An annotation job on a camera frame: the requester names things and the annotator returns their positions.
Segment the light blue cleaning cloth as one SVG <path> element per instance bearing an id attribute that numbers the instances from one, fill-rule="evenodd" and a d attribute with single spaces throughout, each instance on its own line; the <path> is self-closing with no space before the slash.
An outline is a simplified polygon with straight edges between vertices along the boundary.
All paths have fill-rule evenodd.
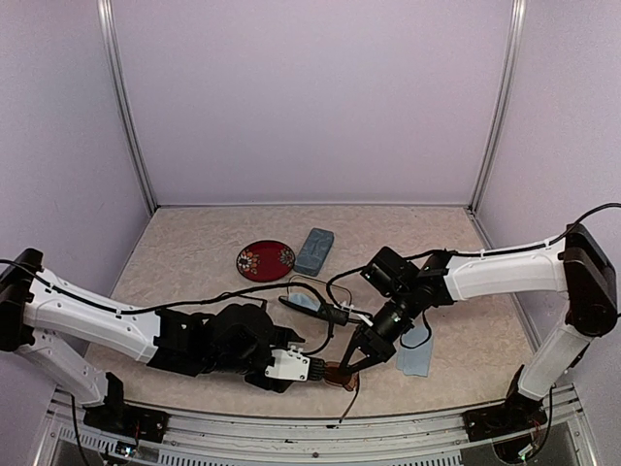
<path id="1" fill-rule="evenodd" d="M 287 301 L 294 307 L 317 313 L 321 307 L 320 302 L 313 296 L 309 296 L 302 292 L 290 293 Z"/>

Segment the brown tinted sunglasses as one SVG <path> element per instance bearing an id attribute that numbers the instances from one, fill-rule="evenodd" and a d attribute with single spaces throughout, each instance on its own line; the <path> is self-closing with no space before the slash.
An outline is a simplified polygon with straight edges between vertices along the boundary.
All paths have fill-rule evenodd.
<path id="1" fill-rule="evenodd" d="M 333 387 L 342 388 L 352 393 L 352 398 L 339 417 L 338 424 L 342 424 L 349 415 L 360 393 L 360 376 L 358 373 L 343 374 L 340 372 L 340 364 L 338 362 L 326 362 L 324 369 L 323 381 Z"/>

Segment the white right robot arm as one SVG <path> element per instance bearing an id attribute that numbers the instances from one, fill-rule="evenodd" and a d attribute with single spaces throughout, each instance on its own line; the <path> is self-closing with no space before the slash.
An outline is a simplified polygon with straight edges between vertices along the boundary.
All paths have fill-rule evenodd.
<path id="1" fill-rule="evenodd" d="M 355 329 L 339 366 L 342 375 L 388 361 L 396 352 L 396 341 L 430 308 L 519 292 L 566 295 L 565 316 L 520 370 L 511 397 L 496 411 L 497 423 L 507 431 L 530 419 L 534 403 L 618 321 L 614 266 L 580 223 L 557 238 L 514 249 L 436 250 L 420 267 L 384 247 L 361 275 L 387 301 L 369 322 Z"/>

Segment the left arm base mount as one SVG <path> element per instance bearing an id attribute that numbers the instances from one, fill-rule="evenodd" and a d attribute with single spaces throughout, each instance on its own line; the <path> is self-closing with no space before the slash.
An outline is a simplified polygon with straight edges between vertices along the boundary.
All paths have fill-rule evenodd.
<path id="1" fill-rule="evenodd" d="M 123 382 L 113 373 L 106 374 L 106 382 L 107 391 L 103 401 L 95 407 L 84 409 L 83 423 L 137 441 L 161 444 L 170 416 L 164 411 L 126 403 Z"/>

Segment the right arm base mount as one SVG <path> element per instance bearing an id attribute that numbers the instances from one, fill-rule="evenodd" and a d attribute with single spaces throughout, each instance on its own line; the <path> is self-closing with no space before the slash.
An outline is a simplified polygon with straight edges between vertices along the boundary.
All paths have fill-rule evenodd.
<path id="1" fill-rule="evenodd" d="M 513 376 L 502 403 L 467 410 L 462 414 L 470 442 L 520 432 L 548 422 L 542 399 L 532 399 L 518 392 L 523 369 L 524 365 Z"/>

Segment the black glasses case beige lining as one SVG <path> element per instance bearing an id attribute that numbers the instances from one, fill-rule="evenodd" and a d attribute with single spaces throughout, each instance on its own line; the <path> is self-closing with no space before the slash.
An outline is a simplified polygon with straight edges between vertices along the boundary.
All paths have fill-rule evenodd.
<path id="1" fill-rule="evenodd" d="M 347 288 L 339 285 L 331 287 L 333 296 L 337 300 L 337 304 L 334 304 L 326 291 L 326 283 L 323 281 L 312 277 L 293 275 L 289 282 L 309 285 L 321 294 L 327 305 L 323 306 L 310 290 L 298 286 L 287 287 L 285 294 L 278 298 L 280 304 L 306 316 L 325 321 L 330 316 L 336 325 L 345 326 L 348 324 L 349 311 L 345 310 L 343 306 L 347 307 L 352 304 L 352 293 Z"/>

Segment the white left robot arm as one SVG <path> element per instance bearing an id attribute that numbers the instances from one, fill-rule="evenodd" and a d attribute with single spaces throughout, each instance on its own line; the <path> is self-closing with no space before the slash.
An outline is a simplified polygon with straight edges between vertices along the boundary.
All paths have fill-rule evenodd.
<path id="1" fill-rule="evenodd" d="M 276 393 L 325 375 L 325 362 L 302 350 L 304 339 L 293 329 L 276 325 L 266 304 L 233 302 L 215 314 L 186 314 L 177 304 L 135 308 L 60 279 L 44 267 L 38 250 L 26 249 L 1 264 L 1 350 L 38 365 L 114 431 L 129 430 L 136 421 L 122 382 L 87 363 L 65 336 L 160 371 L 188 377 L 237 373 Z"/>

